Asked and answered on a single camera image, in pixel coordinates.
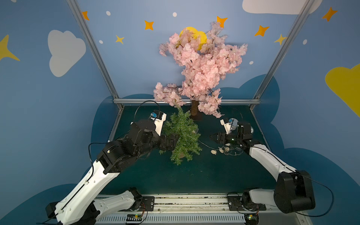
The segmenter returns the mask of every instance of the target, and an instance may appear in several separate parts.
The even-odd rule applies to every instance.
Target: pink blossom
[[[159,53],[166,56],[168,51],[173,55],[179,66],[185,66],[182,75],[185,81],[179,87],[176,84],[168,84],[163,87],[158,83],[154,90],[154,98],[164,101],[171,106],[184,105],[181,96],[185,95],[191,100],[201,101],[198,109],[208,115],[220,118],[219,112],[220,89],[215,88],[220,79],[225,79],[227,73],[235,73],[242,62],[241,56],[247,51],[247,44],[238,47],[236,45],[225,45],[227,35],[219,36],[222,31],[220,23],[211,23],[212,29],[206,33],[207,42],[202,45],[199,54],[197,49],[200,37],[194,38],[193,33],[186,28],[181,36],[174,34],[169,42],[161,44]]]

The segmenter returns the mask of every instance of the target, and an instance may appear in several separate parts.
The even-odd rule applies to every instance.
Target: white cloud
[[[70,31],[50,31],[48,46],[51,52],[50,70],[56,77],[61,77],[85,54],[85,42],[76,38]]]
[[[310,9],[314,12],[323,0],[315,0]],[[299,14],[306,0],[244,0],[243,9],[248,13]]]

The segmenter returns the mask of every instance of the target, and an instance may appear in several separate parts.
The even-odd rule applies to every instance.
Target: yellow star
[[[2,41],[0,41],[0,60],[5,57],[9,57],[20,61],[13,53],[8,50],[9,35],[6,35]]]
[[[334,10],[330,7],[328,13],[325,14],[325,16],[322,17],[322,19],[326,19],[326,20],[329,22],[329,20],[331,19],[331,17],[332,17],[335,13],[337,13],[337,11],[334,11]]]
[[[116,35],[116,37],[117,37],[117,40],[115,41],[115,42],[121,42],[122,43],[122,40],[124,39],[123,37],[122,38],[119,38],[117,35]]]
[[[262,27],[262,26],[260,26],[260,27],[259,27],[259,31],[258,31],[254,36],[261,35],[261,36],[264,37],[265,31],[266,31],[268,28],[269,28],[269,27]]]
[[[224,23],[227,18],[221,19],[220,17],[217,17],[217,22],[220,22],[220,27],[224,28]]]
[[[145,29],[146,29],[146,30],[147,30],[147,29],[150,29],[150,30],[153,31],[153,30],[154,30],[154,29],[153,29],[153,23],[154,23],[154,22],[148,22],[148,21],[145,20],[145,24],[146,24]]]
[[[283,37],[282,34],[280,34],[280,38],[279,38],[278,40],[274,41],[274,43],[275,43],[275,42],[279,42],[280,45],[281,45],[281,44],[283,43],[283,40],[285,40],[285,38],[286,38],[286,37]]]

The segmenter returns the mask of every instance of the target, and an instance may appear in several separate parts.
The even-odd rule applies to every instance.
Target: green foliage
[[[190,161],[193,159],[192,153],[199,155],[202,149],[198,145],[198,139],[200,137],[198,125],[190,118],[190,111],[184,113],[181,107],[177,109],[179,112],[170,116],[171,121],[165,122],[163,133],[165,135],[171,133],[180,135],[175,150],[170,157],[171,161],[174,161],[176,165],[180,165],[182,162],[180,155],[183,154],[185,158]]]

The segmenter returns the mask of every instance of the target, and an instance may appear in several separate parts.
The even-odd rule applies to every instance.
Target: tree base
[[[195,116],[191,115],[190,118],[195,121],[202,121],[203,115],[204,114],[202,112],[198,112]]]
[[[202,121],[203,113],[199,111],[198,105],[199,105],[199,101],[192,100],[192,104],[190,108],[190,113],[191,113],[190,118],[196,121]]]

